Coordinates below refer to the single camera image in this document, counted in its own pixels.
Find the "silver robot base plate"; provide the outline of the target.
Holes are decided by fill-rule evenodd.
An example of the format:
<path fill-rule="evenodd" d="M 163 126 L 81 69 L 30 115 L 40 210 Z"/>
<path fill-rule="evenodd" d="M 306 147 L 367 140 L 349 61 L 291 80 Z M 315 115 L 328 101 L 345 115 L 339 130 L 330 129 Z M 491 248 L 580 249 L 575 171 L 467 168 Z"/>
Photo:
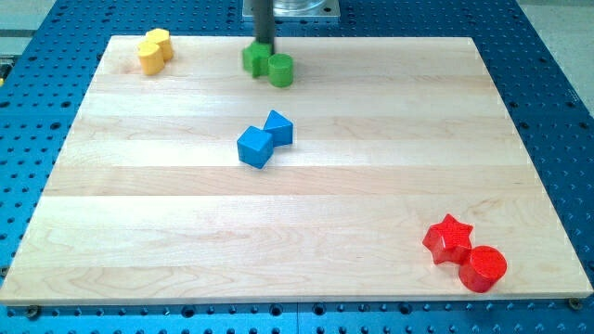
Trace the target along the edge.
<path fill-rule="evenodd" d="M 281 20 L 327 19 L 341 17 L 339 0 L 274 0 L 273 16 Z"/>

